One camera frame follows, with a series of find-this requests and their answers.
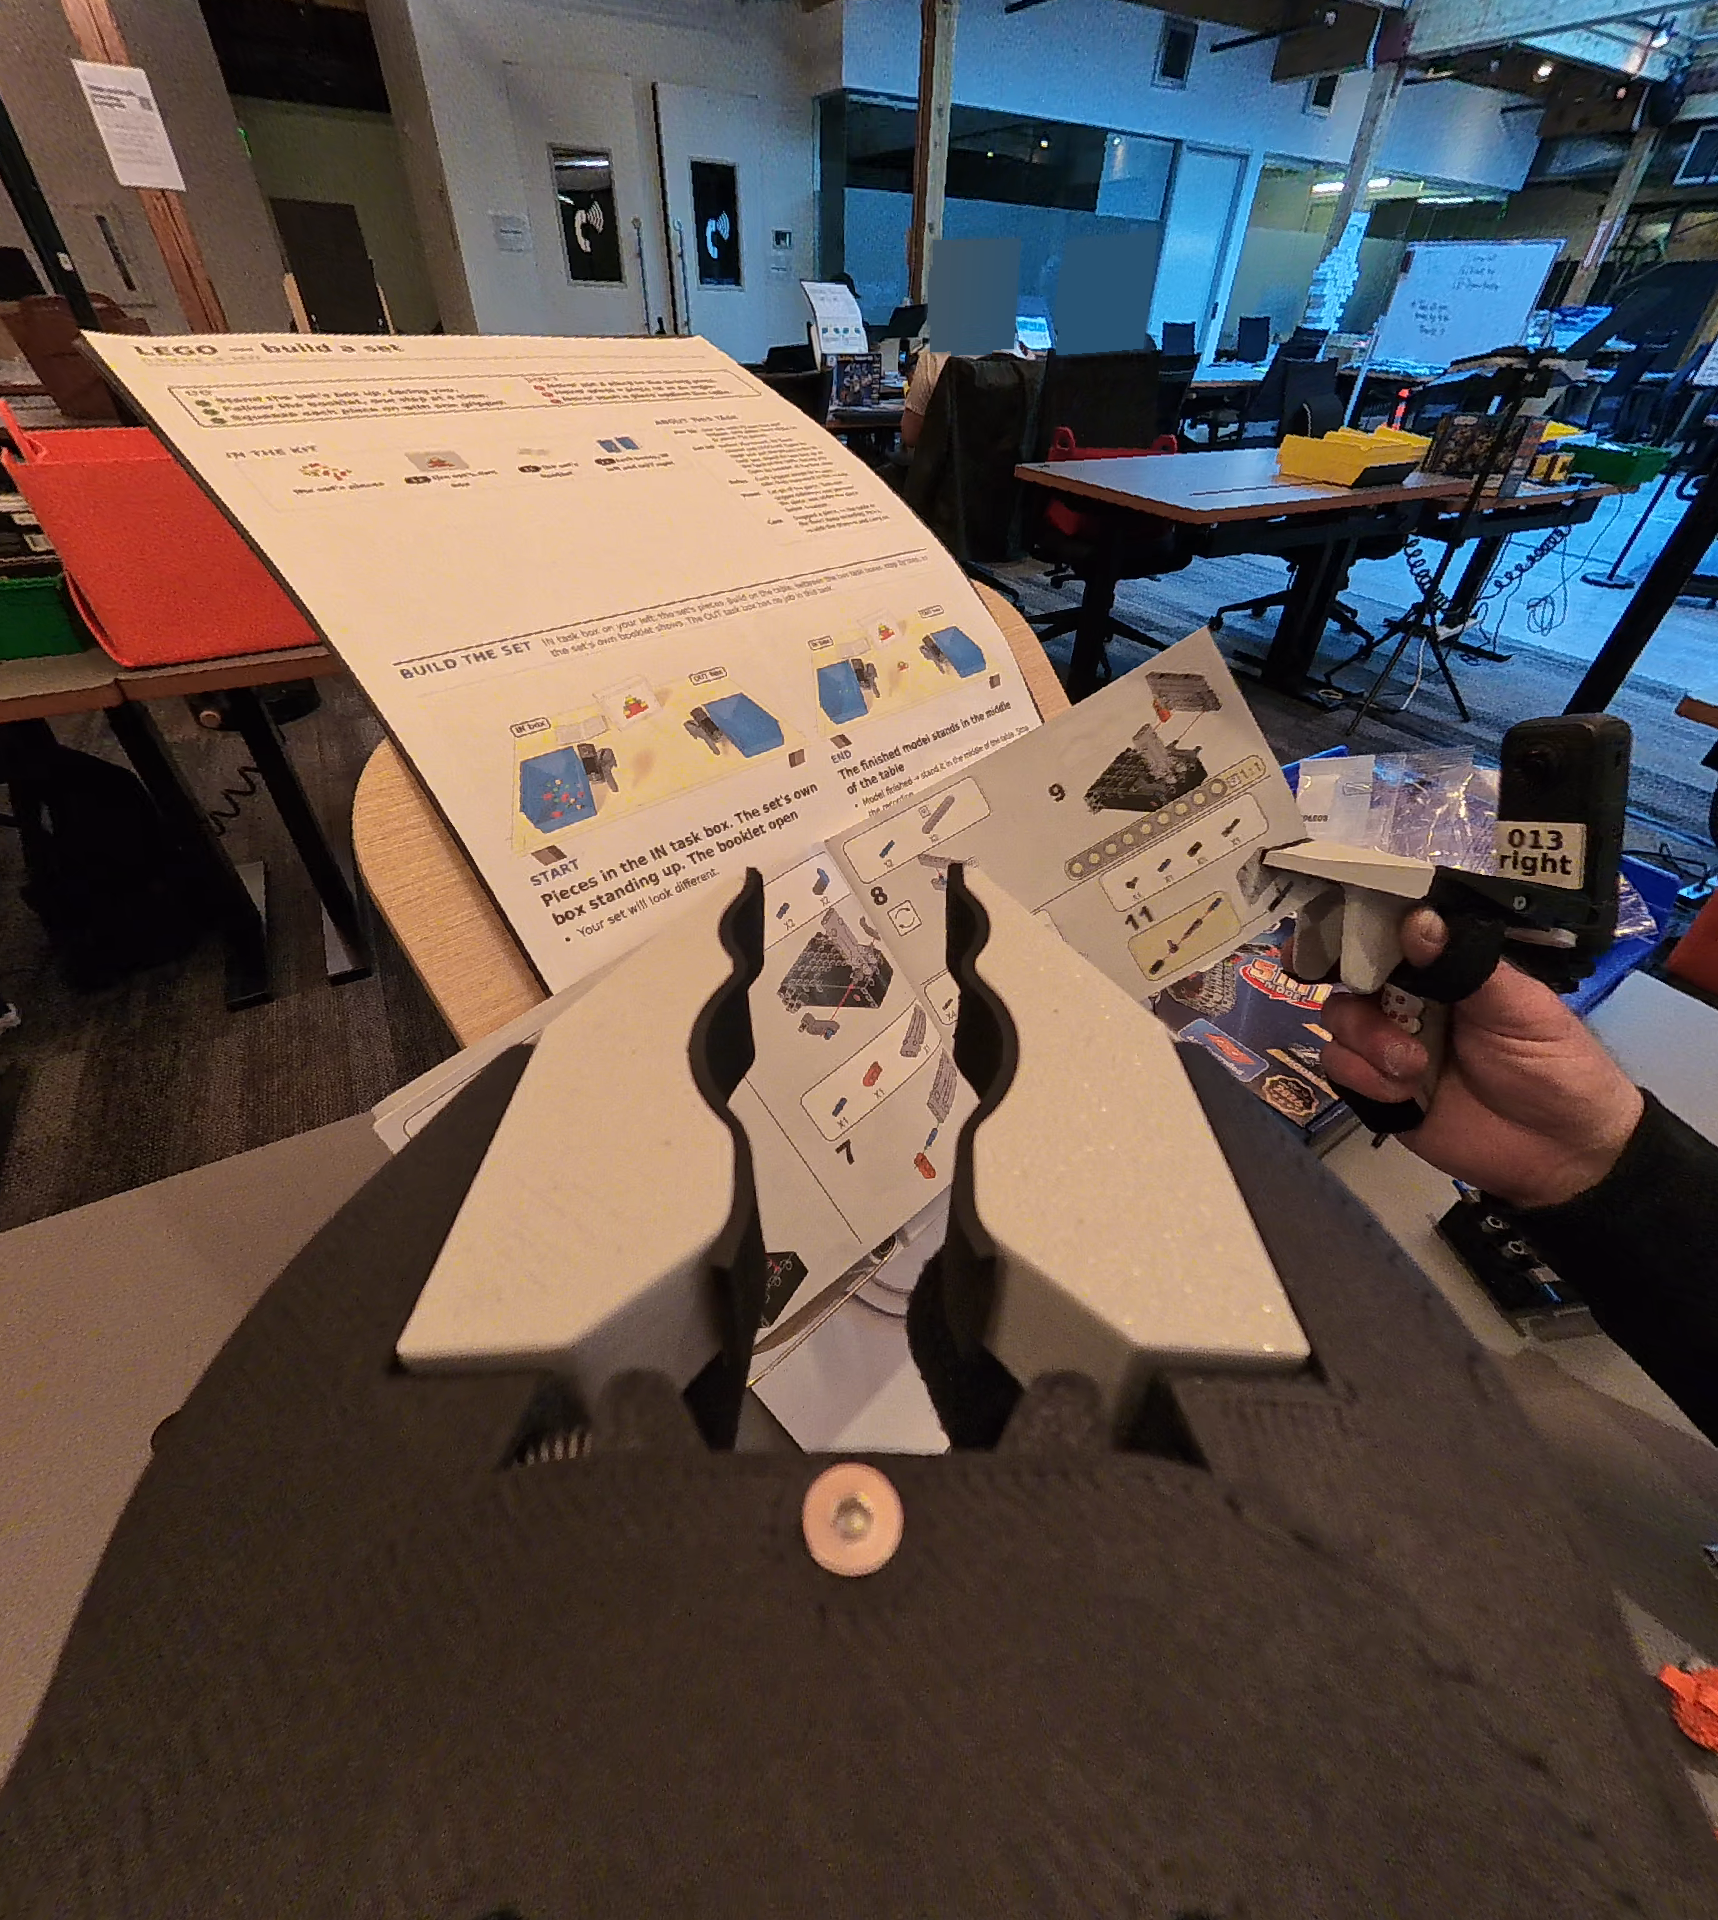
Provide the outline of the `person's right forearm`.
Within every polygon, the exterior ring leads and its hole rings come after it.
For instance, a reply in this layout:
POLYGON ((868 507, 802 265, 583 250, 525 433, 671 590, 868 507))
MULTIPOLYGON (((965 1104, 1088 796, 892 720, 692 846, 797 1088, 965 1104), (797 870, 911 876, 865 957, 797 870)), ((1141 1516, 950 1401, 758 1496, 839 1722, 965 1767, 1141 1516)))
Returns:
POLYGON ((1527 1237, 1718 1447, 1718 1145, 1652 1093, 1612 1170, 1527 1237))

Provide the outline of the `black tripod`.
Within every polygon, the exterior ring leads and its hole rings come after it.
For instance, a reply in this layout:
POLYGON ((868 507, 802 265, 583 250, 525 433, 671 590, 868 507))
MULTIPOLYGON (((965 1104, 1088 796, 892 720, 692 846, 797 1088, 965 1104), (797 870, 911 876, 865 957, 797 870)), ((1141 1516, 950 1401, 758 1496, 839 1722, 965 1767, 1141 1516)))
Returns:
MULTIPOLYGON (((1580 378, 1585 363, 1572 359, 1558 348, 1496 348, 1487 353, 1452 359, 1449 374, 1484 375, 1489 382, 1489 411, 1499 415, 1534 415, 1549 418, 1563 387, 1580 378)), ((1481 476, 1469 482, 1464 495, 1442 518, 1440 563, 1430 575, 1422 575, 1421 595, 1408 609, 1390 622, 1381 640, 1390 651, 1382 659, 1370 689, 1357 696, 1355 717, 1347 732, 1355 735, 1367 716, 1381 701, 1388 679, 1394 676, 1400 659, 1416 651, 1416 678, 1424 676, 1430 659, 1440 681, 1460 716, 1470 720, 1470 708, 1452 676, 1451 651, 1473 618, 1478 595, 1496 565, 1508 529, 1495 529, 1495 518, 1511 513, 1523 482, 1516 491, 1499 495, 1491 489, 1489 477, 1481 476)))

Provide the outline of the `black metal pole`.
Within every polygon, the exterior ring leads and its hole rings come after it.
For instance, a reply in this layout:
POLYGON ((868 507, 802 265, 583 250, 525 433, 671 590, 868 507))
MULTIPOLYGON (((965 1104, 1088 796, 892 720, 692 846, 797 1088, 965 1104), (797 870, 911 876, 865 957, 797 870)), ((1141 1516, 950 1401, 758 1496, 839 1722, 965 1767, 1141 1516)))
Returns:
POLYGON ((81 330, 97 330, 99 316, 90 292, 78 274, 47 193, 37 178, 18 129, 0 91, 0 181, 31 238, 50 285, 67 302, 81 330))
POLYGON ((1571 693, 1566 713, 1593 713, 1612 708, 1619 689, 1631 678, 1716 535, 1718 453, 1710 461, 1686 513, 1667 538, 1631 604, 1620 611, 1614 631, 1601 646, 1571 693))

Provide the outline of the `person's right hand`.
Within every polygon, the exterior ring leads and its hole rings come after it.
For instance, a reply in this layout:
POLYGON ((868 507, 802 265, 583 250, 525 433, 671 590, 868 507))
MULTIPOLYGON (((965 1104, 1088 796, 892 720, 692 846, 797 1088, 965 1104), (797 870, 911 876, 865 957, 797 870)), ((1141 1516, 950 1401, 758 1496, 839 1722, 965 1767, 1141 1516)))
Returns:
MULTIPOLYGON (((1416 906, 1408 964, 1449 952, 1449 924, 1416 906)), ((1324 1014, 1324 1073, 1377 1101, 1419 1097, 1424 1045, 1378 997, 1337 994, 1324 1014)), ((1422 1161, 1516 1209, 1560 1205, 1601 1186, 1640 1126, 1644 1097, 1582 1020, 1542 981, 1501 962, 1452 1008, 1451 1045, 1422 1126, 1403 1142, 1422 1161)))

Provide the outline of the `white paper sign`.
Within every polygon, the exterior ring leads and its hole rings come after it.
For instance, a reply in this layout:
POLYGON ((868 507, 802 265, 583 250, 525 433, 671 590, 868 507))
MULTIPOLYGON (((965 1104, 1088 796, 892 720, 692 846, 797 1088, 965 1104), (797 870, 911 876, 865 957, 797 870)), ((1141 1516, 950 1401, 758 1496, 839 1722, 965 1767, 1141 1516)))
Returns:
POLYGON ((148 73, 132 64, 103 60, 73 60, 73 67, 119 184, 186 191, 148 73))

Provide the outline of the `black office chair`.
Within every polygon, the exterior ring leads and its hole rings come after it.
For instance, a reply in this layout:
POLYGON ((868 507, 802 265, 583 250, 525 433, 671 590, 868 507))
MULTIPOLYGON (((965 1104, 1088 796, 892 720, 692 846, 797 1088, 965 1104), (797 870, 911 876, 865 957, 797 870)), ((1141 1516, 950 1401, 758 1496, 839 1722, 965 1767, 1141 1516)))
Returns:
POLYGON ((965 563, 1009 563, 1083 518, 1016 467, 1073 453, 1174 449, 1158 439, 1160 355, 1152 348, 1018 359, 954 353, 930 395, 905 477, 906 504, 965 563))

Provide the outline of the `long office table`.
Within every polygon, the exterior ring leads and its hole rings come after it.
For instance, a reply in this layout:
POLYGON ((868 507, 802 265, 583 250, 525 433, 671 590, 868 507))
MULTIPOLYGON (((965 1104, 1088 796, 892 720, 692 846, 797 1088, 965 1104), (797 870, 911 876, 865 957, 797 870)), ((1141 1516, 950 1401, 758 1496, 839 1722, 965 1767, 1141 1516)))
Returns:
MULTIPOLYGON (((1451 515, 1469 486, 1424 471, 1385 488, 1295 482, 1280 476, 1278 457, 1268 447, 1030 461, 1021 464, 1016 476, 1042 489, 1171 519, 1183 529, 1183 551, 1195 560, 1291 555, 1292 583, 1259 676, 1265 686, 1295 698, 1305 689, 1328 609, 1358 549, 1370 540, 1415 534, 1430 515, 1451 515)), ((1523 486, 1512 510, 1495 518, 1508 531, 1553 524, 1566 507, 1594 507, 1605 494, 1601 486, 1523 486)), ((1075 704, 1113 676, 1109 641, 1120 580, 1114 551, 1086 565, 1064 679, 1075 704)))

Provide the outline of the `office desk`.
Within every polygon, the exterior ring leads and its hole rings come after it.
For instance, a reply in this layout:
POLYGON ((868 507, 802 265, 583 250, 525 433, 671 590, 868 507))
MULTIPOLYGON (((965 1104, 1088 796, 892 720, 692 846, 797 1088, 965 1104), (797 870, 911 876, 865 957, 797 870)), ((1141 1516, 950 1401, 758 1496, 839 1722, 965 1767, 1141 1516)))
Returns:
POLYGON ((196 890, 219 913, 225 1002, 230 1009, 273 997, 265 918, 171 756, 151 706, 174 696, 210 696, 220 704, 222 717, 240 732, 307 870, 321 920, 332 927, 325 952, 326 974, 337 983, 359 981, 373 974, 359 887, 346 878, 337 844, 315 813, 260 696, 267 686, 335 676, 343 670, 344 662, 322 644, 158 667, 127 667, 100 650, 0 662, 0 723, 47 722, 78 712, 108 713, 111 729, 132 772, 162 809, 168 831, 189 860, 196 890))

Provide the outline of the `wooden column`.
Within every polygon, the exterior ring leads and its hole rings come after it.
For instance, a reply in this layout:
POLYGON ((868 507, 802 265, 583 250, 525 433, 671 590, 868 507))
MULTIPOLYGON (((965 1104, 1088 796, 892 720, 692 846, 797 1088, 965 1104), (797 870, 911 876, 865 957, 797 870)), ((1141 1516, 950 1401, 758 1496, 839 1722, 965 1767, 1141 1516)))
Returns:
POLYGON ((954 62, 961 1, 920 1, 913 214, 905 236, 906 295, 929 302, 929 280, 945 232, 954 62))

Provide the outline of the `printed instruction poster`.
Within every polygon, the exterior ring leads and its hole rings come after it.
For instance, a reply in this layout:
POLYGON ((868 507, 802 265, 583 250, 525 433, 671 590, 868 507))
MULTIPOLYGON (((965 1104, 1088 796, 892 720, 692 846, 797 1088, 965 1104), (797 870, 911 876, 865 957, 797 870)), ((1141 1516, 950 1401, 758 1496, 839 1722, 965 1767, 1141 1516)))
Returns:
POLYGON ((698 337, 87 333, 551 989, 1041 723, 873 467, 698 337))

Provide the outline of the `black phone sign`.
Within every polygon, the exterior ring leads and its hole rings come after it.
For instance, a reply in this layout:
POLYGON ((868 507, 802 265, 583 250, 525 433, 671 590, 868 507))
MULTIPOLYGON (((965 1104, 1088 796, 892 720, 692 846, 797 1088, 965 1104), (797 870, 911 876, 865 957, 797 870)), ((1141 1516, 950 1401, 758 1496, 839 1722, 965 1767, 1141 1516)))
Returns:
POLYGON ((740 290, 744 263, 736 163, 695 155, 688 162, 688 181, 698 282, 708 290, 740 290))
POLYGON ((624 285, 623 223, 613 153, 549 143, 564 274, 574 285, 624 285))

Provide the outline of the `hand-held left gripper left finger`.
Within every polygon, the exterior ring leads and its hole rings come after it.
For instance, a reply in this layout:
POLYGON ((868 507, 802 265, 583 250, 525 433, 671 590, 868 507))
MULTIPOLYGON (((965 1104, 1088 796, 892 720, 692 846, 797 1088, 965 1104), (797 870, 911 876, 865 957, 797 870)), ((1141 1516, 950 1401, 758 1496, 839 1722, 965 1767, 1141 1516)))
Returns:
POLYGON ((736 1441, 769 1255, 731 1097, 756 1057, 763 876, 633 949, 536 1044, 399 1344, 411 1369, 626 1372, 736 1441))

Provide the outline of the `instruction booklet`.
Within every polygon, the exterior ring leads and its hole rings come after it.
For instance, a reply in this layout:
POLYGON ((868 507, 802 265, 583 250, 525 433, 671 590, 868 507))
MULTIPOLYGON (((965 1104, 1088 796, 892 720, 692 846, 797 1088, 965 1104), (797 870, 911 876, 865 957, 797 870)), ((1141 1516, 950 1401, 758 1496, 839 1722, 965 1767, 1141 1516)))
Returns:
MULTIPOLYGON (((783 1300, 820 1291, 879 1241, 946 1205, 977 1093, 954 1057, 948 870, 980 871, 1147 1011, 1284 912, 1265 856, 1303 835, 1278 761, 1210 635, 1021 732, 793 863, 717 873, 675 915, 551 1005, 553 1021, 633 949, 761 876, 754 1057, 731 1097, 750 1139, 758 1224, 783 1300)), ((477 1171, 409 1308, 396 1355, 477 1171)))

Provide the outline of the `clear plastic parts bag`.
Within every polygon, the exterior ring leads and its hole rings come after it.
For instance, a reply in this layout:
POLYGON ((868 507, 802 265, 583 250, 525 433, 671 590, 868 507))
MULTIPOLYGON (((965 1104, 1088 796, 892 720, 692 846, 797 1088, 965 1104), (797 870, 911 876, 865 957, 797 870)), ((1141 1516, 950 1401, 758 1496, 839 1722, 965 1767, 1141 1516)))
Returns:
POLYGON ((1308 756, 1289 772, 1306 835, 1495 873, 1496 763, 1457 749, 1308 756))

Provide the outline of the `large whiteboard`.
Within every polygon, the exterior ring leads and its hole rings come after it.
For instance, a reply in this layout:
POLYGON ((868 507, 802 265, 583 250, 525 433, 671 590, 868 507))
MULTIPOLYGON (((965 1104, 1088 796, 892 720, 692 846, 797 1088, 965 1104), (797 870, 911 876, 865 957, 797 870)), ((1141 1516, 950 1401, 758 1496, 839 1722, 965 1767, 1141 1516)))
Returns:
POLYGON ((1438 370, 1521 344, 1560 250, 1557 238, 1411 248, 1377 326, 1375 361, 1438 370))

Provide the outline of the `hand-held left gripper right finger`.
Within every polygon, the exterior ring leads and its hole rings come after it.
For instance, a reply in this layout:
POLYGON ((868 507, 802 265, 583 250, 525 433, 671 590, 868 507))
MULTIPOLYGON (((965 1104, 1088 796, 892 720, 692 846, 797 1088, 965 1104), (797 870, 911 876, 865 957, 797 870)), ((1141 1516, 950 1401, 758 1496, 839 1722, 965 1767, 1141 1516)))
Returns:
POLYGON ((953 1447, 1049 1375, 1127 1435, 1157 1373, 1292 1375, 1305 1329, 1152 1011, 988 876, 946 870, 953 1057, 977 1093, 911 1348, 953 1447))

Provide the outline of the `brown box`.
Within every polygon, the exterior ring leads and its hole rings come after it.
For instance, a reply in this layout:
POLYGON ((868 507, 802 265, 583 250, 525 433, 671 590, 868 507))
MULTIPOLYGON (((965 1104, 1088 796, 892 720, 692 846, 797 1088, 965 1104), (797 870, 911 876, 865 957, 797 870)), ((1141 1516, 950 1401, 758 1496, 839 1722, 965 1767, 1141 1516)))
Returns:
POLYGON ((82 327, 63 295, 37 294, 12 302, 3 324, 59 409, 76 422, 134 423, 100 366, 81 345, 82 327))

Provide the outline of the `grey black brick model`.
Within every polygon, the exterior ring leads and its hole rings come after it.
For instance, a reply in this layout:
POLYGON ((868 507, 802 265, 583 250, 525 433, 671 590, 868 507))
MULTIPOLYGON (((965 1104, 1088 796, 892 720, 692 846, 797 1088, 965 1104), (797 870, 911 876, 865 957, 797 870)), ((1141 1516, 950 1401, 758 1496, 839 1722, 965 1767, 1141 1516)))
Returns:
POLYGON ((1496 1312, 1536 1340, 1601 1332, 1589 1302, 1545 1262, 1519 1220, 1478 1188, 1464 1182, 1457 1188, 1459 1197, 1436 1232, 1496 1312))

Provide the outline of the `red plastic bin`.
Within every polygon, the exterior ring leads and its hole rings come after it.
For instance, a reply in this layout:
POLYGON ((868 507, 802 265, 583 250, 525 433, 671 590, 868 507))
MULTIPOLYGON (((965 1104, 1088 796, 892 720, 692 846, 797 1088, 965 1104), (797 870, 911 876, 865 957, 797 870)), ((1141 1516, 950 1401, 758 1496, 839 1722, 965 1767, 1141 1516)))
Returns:
POLYGON ((319 635, 239 527, 147 428, 28 429, 0 455, 104 653, 162 667, 290 651, 319 635))

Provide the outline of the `yellow plastic bin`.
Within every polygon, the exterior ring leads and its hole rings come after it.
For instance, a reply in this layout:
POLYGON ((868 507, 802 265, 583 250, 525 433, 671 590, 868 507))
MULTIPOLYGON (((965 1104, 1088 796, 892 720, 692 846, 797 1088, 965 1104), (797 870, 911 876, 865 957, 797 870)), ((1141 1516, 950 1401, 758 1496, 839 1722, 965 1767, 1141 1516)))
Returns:
POLYGON ((1422 467, 1430 447, 1430 436, 1392 425, 1338 425, 1322 436, 1292 433, 1278 442, 1278 476, 1350 489, 1400 486, 1422 467))

